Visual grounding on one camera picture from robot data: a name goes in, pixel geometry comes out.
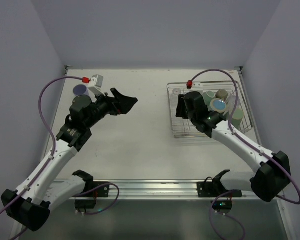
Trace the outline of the purple plastic cup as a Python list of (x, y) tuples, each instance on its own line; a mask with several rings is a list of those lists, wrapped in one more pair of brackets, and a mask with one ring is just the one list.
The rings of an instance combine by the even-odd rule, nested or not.
[(73, 88), (72, 92), (73, 92), (73, 95), (74, 95), (75, 97), (82, 96), (82, 95), (86, 95), (86, 96), (89, 96), (89, 95), (90, 95), (87, 86), (84, 85), (84, 84), (78, 84), (78, 85), (76, 85), (76, 86)]

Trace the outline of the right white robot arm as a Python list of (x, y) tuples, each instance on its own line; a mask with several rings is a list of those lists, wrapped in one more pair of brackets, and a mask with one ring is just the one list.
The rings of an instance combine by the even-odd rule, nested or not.
[(248, 191), (271, 202), (290, 184), (287, 176), (291, 172), (289, 157), (282, 151), (274, 153), (262, 147), (236, 130), (225, 116), (208, 109), (199, 92), (178, 96), (176, 117), (190, 120), (199, 132), (229, 148), (251, 168), (250, 172), (226, 169), (216, 175), (212, 179), (212, 188), (217, 194)]

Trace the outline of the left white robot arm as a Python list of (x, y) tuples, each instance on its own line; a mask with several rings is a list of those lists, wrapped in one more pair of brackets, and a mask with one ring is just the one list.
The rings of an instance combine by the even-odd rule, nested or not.
[(92, 136), (91, 128), (107, 115), (126, 115), (138, 102), (111, 88), (113, 96), (102, 94), (96, 101), (87, 95), (73, 99), (65, 124), (51, 150), (32, 174), (16, 190), (7, 189), (1, 201), (9, 217), (32, 232), (38, 231), (51, 212), (71, 197), (92, 192), (94, 178), (77, 170), (62, 185), (51, 188), (61, 170), (74, 158)]

